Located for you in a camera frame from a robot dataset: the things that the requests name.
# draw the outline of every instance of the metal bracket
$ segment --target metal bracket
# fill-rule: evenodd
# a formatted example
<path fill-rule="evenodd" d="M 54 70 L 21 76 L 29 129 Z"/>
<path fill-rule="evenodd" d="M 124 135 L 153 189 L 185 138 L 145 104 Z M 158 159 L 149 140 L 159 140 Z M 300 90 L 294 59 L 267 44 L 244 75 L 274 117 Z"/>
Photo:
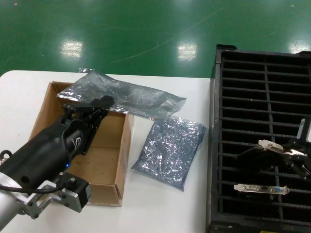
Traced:
<path fill-rule="evenodd" d="M 38 189 L 56 188 L 56 184 L 51 181 L 45 181 Z M 64 205 L 76 212 L 81 212 L 81 204 L 78 194 L 71 192 L 67 189 L 58 191 L 58 195 L 51 194 L 31 194 L 28 198 L 20 193 L 11 192 L 20 204 L 19 214 L 29 215 L 32 219 L 36 219 L 42 213 L 42 211 L 51 203 L 57 202 Z"/>

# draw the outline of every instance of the cardboard box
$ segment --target cardboard box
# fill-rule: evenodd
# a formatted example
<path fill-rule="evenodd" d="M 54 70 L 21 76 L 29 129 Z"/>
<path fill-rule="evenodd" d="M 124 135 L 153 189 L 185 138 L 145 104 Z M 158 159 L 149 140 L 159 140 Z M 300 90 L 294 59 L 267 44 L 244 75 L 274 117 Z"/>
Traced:
<path fill-rule="evenodd" d="M 30 139 L 64 114 L 62 104 L 70 101 L 56 94 L 69 85 L 71 83 L 49 84 Z M 109 112 L 87 154 L 78 155 L 72 161 L 68 172 L 89 182 L 92 195 L 89 204 L 122 206 L 133 122 L 132 115 Z"/>

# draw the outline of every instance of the robotic arm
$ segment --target robotic arm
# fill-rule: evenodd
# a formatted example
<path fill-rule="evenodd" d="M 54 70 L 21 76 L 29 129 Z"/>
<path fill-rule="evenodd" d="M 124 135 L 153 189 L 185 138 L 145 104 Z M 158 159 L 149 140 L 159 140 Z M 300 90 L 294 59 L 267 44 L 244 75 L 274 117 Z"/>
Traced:
<path fill-rule="evenodd" d="M 88 182 L 64 171 L 78 154 L 86 155 L 113 103 L 104 96 L 90 104 L 64 104 L 64 116 L 53 125 L 13 155 L 0 154 L 0 230 L 17 214 L 38 218 L 50 202 L 82 210 L 91 197 Z"/>

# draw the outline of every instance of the green floor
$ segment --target green floor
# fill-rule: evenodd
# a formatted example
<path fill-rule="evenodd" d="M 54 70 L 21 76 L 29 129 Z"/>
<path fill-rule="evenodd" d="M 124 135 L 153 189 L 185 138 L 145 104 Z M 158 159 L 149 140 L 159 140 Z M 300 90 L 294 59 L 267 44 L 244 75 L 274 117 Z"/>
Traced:
<path fill-rule="evenodd" d="M 216 44 L 311 50 L 311 0 L 0 0 L 14 69 L 210 77 Z"/>

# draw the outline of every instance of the white label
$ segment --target white label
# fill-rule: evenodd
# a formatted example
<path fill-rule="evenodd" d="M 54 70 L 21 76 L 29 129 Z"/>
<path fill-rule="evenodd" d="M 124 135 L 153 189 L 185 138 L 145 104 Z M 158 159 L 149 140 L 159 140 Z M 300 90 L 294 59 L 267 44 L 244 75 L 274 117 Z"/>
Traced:
<path fill-rule="evenodd" d="M 89 185 L 86 187 L 86 196 L 87 196 L 87 200 L 89 201 L 91 199 L 91 189 Z"/>
<path fill-rule="evenodd" d="M 305 119 L 302 119 L 300 122 L 299 130 L 298 130 L 298 134 L 297 134 L 297 139 L 300 139 L 300 137 L 301 137 L 302 128 L 303 128 L 303 125 L 305 124 L 305 121 L 306 121 Z"/>

